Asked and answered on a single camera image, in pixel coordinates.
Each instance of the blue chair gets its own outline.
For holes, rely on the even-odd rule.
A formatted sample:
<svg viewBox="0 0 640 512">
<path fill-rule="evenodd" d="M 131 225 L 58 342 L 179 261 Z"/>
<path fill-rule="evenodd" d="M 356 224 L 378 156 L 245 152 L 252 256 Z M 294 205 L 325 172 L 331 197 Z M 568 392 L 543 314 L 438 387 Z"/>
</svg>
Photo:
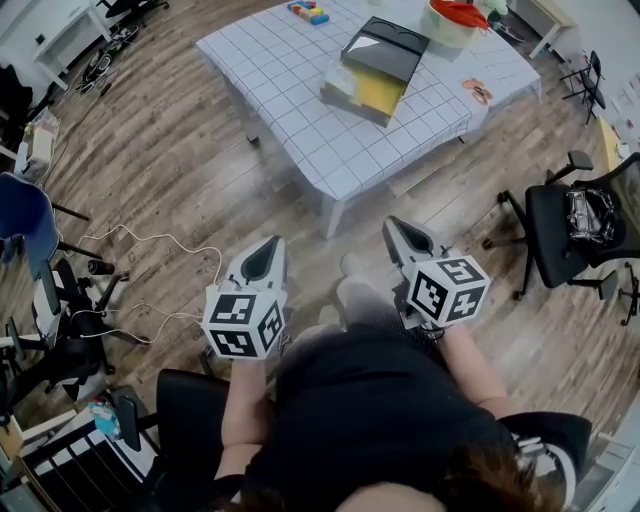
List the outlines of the blue chair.
<svg viewBox="0 0 640 512">
<path fill-rule="evenodd" d="M 102 256 L 60 240 L 53 209 L 89 221 L 89 217 L 52 203 L 49 196 L 35 185 L 14 174 L 0 174 L 0 239 L 19 235 L 29 259 L 33 279 L 40 276 L 43 261 L 49 261 L 56 250 L 74 251 L 98 260 Z"/>
</svg>

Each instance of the grid pattern tablecloth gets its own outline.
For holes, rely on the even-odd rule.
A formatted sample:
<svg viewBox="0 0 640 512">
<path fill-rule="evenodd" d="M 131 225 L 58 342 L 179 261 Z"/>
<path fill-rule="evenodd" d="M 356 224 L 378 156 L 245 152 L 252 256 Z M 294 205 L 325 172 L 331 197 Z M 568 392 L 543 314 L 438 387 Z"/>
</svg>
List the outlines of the grid pattern tablecloth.
<svg viewBox="0 0 640 512">
<path fill-rule="evenodd" d="M 455 62 L 425 53 L 386 128 L 325 105 L 319 89 L 327 64 L 340 59 L 342 47 L 375 13 L 349 0 L 321 5 L 328 23 L 313 26 L 282 4 L 214 32 L 197 46 L 246 98 L 309 182 L 336 200 L 478 129 L 489 106 L 461 86 L 464 80 L 482 80 L 494 106 L 528 87 L 539 93 L 539 75 L 489 31 Z M 508 66 L 511 75 L 503 71 Z"/>
</svg>

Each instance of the white cube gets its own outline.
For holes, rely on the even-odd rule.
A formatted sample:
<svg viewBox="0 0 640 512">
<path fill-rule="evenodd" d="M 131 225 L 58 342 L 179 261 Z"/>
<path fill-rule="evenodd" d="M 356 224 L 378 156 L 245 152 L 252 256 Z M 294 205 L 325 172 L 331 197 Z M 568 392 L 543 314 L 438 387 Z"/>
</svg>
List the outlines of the white cube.
<svg viewBox="0 0 640 512">
<path fill-rule="evenodd" d="M 407 302 L 437 327 L 474 318 L 491 280 L 471 256 L 416 263 Z"/>
<path fill-rule="evenodd" d="M 202 329 L 218 357 L 266 359 L 284 330 L 280 302 L 274 291 L 218 292 L 207 288 Z"/>
</svg>

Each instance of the red cloth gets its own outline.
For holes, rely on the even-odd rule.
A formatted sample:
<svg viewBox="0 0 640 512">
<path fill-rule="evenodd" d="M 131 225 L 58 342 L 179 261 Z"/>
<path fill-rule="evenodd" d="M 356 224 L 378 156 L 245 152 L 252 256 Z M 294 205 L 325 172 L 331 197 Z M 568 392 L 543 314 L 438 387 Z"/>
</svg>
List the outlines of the red cloth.
<svg viewBox="0 0 640 512">
<path fill-rule="evenodd" d="M 487 18 L 474 6 L 448 0 L 431 0 L 431 7 L 448 20 L 465 27 L 478 27 L 487 30 Z"/>
</svg>

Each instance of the black bag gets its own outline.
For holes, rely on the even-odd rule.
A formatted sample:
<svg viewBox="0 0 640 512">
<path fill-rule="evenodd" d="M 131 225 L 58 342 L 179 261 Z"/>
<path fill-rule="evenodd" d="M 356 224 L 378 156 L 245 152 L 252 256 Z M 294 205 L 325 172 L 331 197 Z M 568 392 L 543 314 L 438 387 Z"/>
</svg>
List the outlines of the black bag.
<svg viewBox="0 0 640 512">
<path fill-rule="evenodd" d="M 569 237 L 571 240 L 606 245 L 613 241 L 616 210 L 611 196 L 597 189 L 567 192 Z"/>
</svg>

